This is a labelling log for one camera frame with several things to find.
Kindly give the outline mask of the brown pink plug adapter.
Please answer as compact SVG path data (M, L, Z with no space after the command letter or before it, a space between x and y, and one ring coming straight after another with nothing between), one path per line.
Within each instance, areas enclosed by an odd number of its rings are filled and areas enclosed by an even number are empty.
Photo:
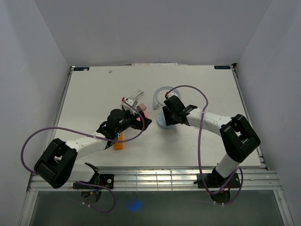
M147 109L146 105L143 103L140 103L136 108L138 111L143 111L143 112Z

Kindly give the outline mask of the blue round power socket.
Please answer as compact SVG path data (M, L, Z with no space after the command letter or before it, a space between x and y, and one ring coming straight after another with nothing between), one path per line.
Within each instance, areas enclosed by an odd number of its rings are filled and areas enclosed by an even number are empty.
M172 129L174 127L173 125L167 126L163 111L157 114L157 125L162 129Z

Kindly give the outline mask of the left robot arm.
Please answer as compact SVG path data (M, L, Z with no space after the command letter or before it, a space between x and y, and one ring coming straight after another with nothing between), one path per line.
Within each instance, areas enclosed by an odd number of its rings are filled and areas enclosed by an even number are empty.
M113 146L119 134L128 128L144 131L152 120L143 111L114 109L110 112L95 134L76 140L53 139L34 166L34 171L54 189L67 181L79 181L89 188L102 185L99 169L91 163L77 164L76 161L91 153Z

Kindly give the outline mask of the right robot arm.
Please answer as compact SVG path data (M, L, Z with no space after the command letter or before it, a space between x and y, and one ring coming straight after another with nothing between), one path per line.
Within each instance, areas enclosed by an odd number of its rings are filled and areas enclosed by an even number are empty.
M260 138L241 114L226 117L205 113L195 105L185 106L177 95L167 95L164 104L167 126L184 124L221 137L226 154L212 173L205 176L206 182L218 187L225 186L231 173L261 144Z

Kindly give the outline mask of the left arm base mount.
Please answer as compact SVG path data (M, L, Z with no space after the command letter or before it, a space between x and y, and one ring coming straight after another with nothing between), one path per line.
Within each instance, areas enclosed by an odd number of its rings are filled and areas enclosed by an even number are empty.
M91 178L90 181L83 182L85 184L90 184L90 186L74 183L72 188L73 189L92 189L92 188L97 189L95 185L98 185L98 186L104 186L109 189L112 189L114 187L114 178L115 178L114 174L96 174Z

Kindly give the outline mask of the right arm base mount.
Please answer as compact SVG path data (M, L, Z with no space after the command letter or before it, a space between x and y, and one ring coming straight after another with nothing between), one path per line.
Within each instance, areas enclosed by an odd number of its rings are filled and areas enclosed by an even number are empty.
M220 188L224 185L227 181L227 178L218 178L213 173L205 173L203 174L205 183L208 188ZM197 180L194 181L194 184L198 186L198 188L205 188L203 181L201 179L201 175L197 174ZM229 183L226 185L226 188L239 188L240 187L240 180L238 173L235 173L234 176L231 178Z

